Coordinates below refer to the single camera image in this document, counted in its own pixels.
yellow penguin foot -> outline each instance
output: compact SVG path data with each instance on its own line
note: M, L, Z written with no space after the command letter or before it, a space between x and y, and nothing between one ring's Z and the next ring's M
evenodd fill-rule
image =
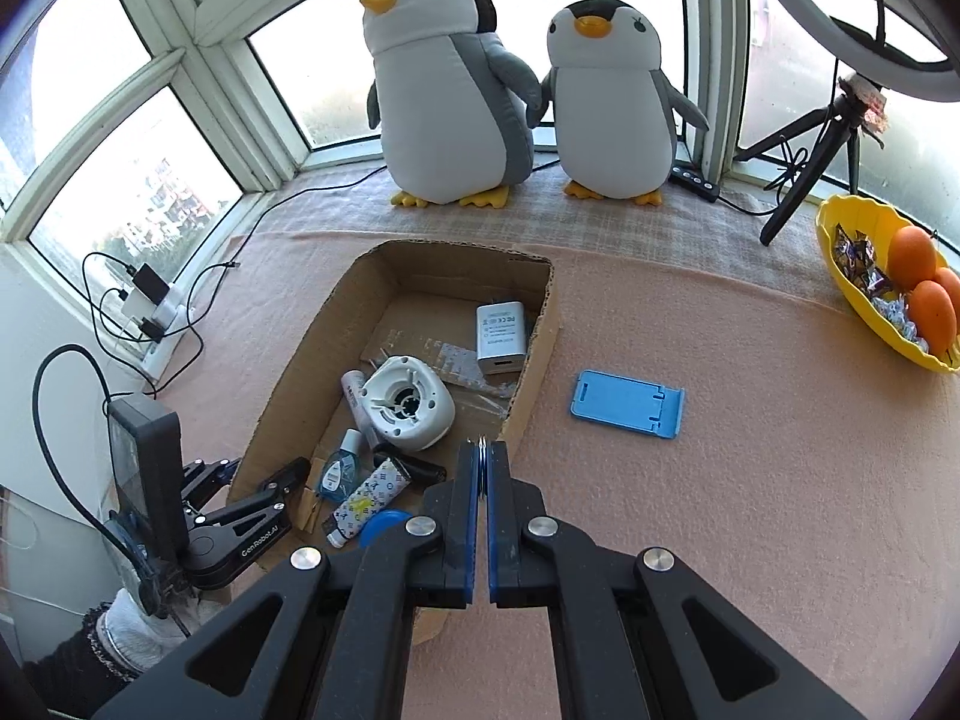
M507 204L507 195L510 194L510 187L494 187L486 191L479 191L477 194L469 194L460 198L461 205L475 205L481 208L485 205L493 208L503 208Z
M637 205L662 205L664 204L664 198L661 197L659 189L654 189L654 191L648 191L647 194L639 194L638 196L632 199Z
M578 200L603 199L603 194L597 194L593 189L587 189L583 184L578 184L576 181L570 181L568 185L563 187L563 193L569 194L571 197L576 197Z
M414 197L409 193L409 191L403 191L402 189L390 198L390 204L402 205L405 208L413 208L414 206L418 208L426 208L429 205L426 200L421 200L419 197Z

small penguin plush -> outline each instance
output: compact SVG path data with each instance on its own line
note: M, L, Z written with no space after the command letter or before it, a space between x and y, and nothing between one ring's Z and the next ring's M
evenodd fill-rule
M533 168L522 103L541 86L497 37L492 0L360 0L376 80L371 129L401 191L395 205L502 208Z
M654 26L623 1L582 0L553 17L546 45L552 67L527 124L535 127L553 101L560 165L572 179L563 191L661 204L677 147L672 110L708 127L661 71Z

window pane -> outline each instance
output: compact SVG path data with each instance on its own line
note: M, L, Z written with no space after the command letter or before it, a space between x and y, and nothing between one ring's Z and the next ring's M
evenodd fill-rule
M71 176L30 235L78 289L80 261L102 250L147 262L172 280L241 191L163 89L127 117ZM120 286L118 266L93 257L86 268L94 298Z
M119 0L56 0L0 74L0 200L150 59Z
M874 0L813 0L824 13L871 34L877 25ZM944 55L903 19L887 10L887 39L920 61ZM832 97L833 56L818 44L776 0L751 0L750 67L740 129L740 145L750 146ZM840 74L852 70L840 65ZM898 206L960 244L960 142L950 122L960 103L928 103L890 90L890 127L882 150L869 136L860 138L860 187ZM817 131L792 143L810 149ZM780 156L779 149L771 152ZM843 149L827 174L847 181Z
M575 1L493 0L497 34L543 77L550 67L547 25L558 10ZM623 1L656 25L664 72L683 89L683 0ZM358 0L307 0L251 35L264 67L314 148L371 134L366 100L373 60L363 41L362 17ZM551 109L547 120L552 118Z

penguin wing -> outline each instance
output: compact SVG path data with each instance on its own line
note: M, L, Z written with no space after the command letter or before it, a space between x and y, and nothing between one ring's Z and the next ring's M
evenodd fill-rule
M373 81L367 93L367 124L370 129L376 129L380 124L380 100L376 95L376 81Z
M480 45L487 55L491 72L500 83L523 100L528 108L538 108L541 104L541 86L530 66L504 49L496 33L480 35Z
M527 105L527 127L531 129L544 120L550 101L553 100L554 74L555 71L551 69L541 81L541 104L536 107Z
M659 68L656 70L651 70L650 74L654 79L656 93L659 94L661 103L664 105L664 113L666 114L668 121L673 119L670 111L675 110L680 114L680 117L685 122L693 124L693 127L703 130L710 129L710 125L707 122L707 117L704 116L704 112L697 107L696 103L693 103L692 100L685 98L684 95L674 89L673 84L667 80L663 70L660 70Z

orange beak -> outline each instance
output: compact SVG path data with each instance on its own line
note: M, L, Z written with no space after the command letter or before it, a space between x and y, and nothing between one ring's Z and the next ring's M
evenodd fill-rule
M574 21L573 28L584 37L607 37L613 25L601 16L581 16Z
M360 0L360 4L367 10L373 10L376 15L382 16L397 4L397 0Z

